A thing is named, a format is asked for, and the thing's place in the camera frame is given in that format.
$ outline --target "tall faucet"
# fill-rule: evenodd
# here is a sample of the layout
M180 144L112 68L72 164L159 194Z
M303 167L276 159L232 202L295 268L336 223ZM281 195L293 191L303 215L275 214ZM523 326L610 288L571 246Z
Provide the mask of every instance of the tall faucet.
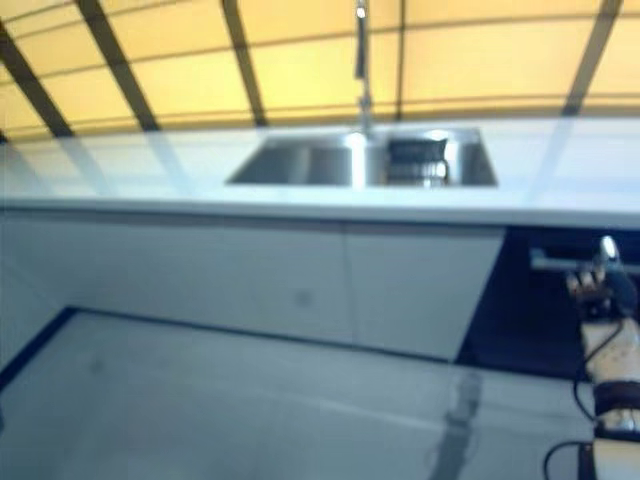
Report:
M367 137L371 135L371 89L369 85L369 42L367 38L367 0L356 0L356 23L358 25L358 50L356 54L356 78L362 79L362 97L360 105L360 129Z

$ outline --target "gray floor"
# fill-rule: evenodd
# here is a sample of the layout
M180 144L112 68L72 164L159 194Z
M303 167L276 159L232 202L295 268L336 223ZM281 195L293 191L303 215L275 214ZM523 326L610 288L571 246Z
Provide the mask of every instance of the gray floor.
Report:
M538 480L589 437L567 382L88 314L0 405L11 480Z

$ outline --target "kitchen sink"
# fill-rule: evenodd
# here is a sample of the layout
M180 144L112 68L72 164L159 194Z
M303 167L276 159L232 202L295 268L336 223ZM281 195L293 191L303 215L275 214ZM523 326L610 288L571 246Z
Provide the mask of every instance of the kitchen sink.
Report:
M497 180L476 129L438 129L373 138L273 136L228 183L438 188Z

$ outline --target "kitchen counter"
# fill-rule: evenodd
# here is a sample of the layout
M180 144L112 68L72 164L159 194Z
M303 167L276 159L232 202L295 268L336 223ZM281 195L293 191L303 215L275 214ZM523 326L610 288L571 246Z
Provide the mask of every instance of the kitchen counter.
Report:
M466 120L379 131L479 128L498 187L237 186L269 134L348 126L156 132L5 146L3 208L640 228L640 119Z

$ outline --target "robotic hand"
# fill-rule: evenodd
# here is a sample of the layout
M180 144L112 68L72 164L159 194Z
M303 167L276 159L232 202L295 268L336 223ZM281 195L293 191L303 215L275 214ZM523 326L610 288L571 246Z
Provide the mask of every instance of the robotic hand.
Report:
M574 396L594 423L594 467L588 479L640 478L640 327L638 293L624 271L617 246L604 237L592 265L567 274L567 288L578 306L585 350L584 368L593 382L595 414Z

